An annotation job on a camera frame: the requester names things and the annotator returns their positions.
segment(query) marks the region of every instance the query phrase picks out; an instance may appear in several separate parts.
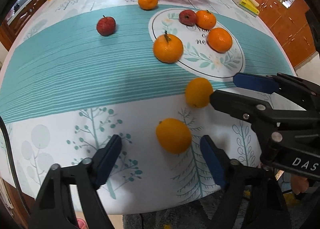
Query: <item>kitchen counter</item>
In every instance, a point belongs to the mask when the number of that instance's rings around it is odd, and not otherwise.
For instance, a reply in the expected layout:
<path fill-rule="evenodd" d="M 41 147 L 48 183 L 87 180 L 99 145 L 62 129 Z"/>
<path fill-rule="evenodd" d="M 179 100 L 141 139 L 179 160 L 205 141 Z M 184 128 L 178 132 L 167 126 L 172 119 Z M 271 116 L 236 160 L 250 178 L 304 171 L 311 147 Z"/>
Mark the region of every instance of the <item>kitchen counter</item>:
<path fill-rule="evenodd" d="M 206 45 L 207 31 L 181 25 L 178 15 L 186 8 L 213 12 L 217 26 L 233 37 L 231 50 L 218 54 Z M 109 37 L 96 31 L 103 15 L 116 20 Z M 176 64 L 163 64 L 152 53 L 164 31 L 184 43 Z M 249 166 L 259 164 L 260 147 L 248 123 L 210 105 L 188 107 L 188 82 L 201 76 L 215 90 L 260 98 L 274 109 L 298 109 L 283 97 L 235 88 L 237 72 L 294 74 L 261 19 L 232 0 L 159 0 L 151 11 L 141 10 L 137 0 L 47 1 L 18 35 L 0 72 L 0 115 L 23 192 L 35 197 L 53 163 L 76 165 L 113 134 L 122 137 L 123 148 L 98 191 L 108 214 L 166 209 L 219 190 L 203 163 L 200 137 L 209 134 L 229 157 Z M 157 142 L 155 129 L 165 118 L 180 119 L 191 130 L 185 153 L 169 154 Z M 13 184 L 5 149 L 0 172 Z"/>
<path fill-rule="evenodd" d="M 16 16 L 23 10 L 24 7 L 26 7 L 32 0 L 27 0 L 20 8 L 13 14 L 13 16 L 8 20 L 8 25 L 10 25 L 13 20 L 16 18 Z"/>

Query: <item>kitchen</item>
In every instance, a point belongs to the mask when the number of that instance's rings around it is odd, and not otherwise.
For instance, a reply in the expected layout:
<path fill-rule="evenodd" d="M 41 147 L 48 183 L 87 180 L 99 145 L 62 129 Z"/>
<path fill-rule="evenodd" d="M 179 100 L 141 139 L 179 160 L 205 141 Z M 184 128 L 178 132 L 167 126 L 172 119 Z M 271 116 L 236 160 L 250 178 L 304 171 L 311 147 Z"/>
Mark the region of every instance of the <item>kitchen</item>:
<path fill-rule="evenodd" d="M 309 10 L 304 0 L 256 0 L 259 17 L 275 35 L 297 69 L 316 52 L 305 13 Z"/>

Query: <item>floor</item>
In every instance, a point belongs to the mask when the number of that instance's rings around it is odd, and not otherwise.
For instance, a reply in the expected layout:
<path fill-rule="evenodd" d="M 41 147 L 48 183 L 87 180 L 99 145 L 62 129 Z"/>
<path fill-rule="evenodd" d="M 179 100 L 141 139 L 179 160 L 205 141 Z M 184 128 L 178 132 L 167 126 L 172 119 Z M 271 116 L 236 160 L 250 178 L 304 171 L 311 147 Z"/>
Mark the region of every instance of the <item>floor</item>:
<path fill-rule="evenodd" d="M 320 58 L 319 53 L 308 63 L 296 70 L 300 78 L 320 85 Z"/>
<path fill-rule="evenodd" d="M 84 215 L 82 212 L 76 212 L 76 217 L 84 219 Z M 122 215 L 110 215 L 108 217 L 109 217 L 110 221 L 112 222 L 115 229 L 123 229 Z"/>

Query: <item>red apple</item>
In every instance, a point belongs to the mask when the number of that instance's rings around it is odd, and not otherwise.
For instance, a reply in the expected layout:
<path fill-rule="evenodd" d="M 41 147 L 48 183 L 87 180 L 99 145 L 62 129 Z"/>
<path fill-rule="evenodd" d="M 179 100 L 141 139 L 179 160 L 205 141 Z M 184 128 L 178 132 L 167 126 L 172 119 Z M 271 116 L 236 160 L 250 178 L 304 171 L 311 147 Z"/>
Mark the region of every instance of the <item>red apple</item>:
<path fill-rule="evenodd" d="M 179 21 L 187 26 L 194 26 L 197 22 L 197 15 L 192 10 L 184 10 L 179 14 Z"/>
<path fill-rule="evenodd" d="M 113 34 L 116 30 L 116 21 L 112 17 L 103 16 L 102 19 L 98 21 L 97 31 L 102 36 L 109 36 Z"/>

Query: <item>tangerine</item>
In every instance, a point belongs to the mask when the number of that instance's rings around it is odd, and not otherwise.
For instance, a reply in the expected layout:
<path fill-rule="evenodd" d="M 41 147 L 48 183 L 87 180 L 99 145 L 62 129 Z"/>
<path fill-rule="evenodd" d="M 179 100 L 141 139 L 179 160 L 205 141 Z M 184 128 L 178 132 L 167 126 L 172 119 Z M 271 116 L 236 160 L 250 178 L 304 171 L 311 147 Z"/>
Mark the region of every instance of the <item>tangerine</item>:
<path fill-rule="evenodd" d="M 212 85 L 207 79 L 195 78 L 188 83 L 185 90 L 187 104 L 190 107 L 204 108 L 209 104 L 212 93 Z"/>
<path fill-rule="evenodd" d="M 160 145 L 172 154 L 185 152 L 192 142 L 192 134 L 188 126 L 173 118 L 160 122 L 156 128 L 156 136 Z"/>
<path fill-rule="evenodd" d="M 154 42 L 153 54 L 163 63 L 175 63 L 183 54 L 183 43 L 177 36 L 165 31 Z"/>
<path fill-rule="evenodd" d="M 204 30 L 211 30 L 217 23 L 216 17 L 209 11 L 198 11 L 197 26 Z"/>
<path fill-rule="evenodd" d="M 138 0 L 138 4 L 143 10 L 152 10 L 158 5 L 158 0 Z"/>
<path fill-rule="evenodd" d="M 227 52 L 233 44 L 230 33 L 223 28 L 211 30 L 208 34 L 207 41 L 211 48 L 220 53 Z"/>

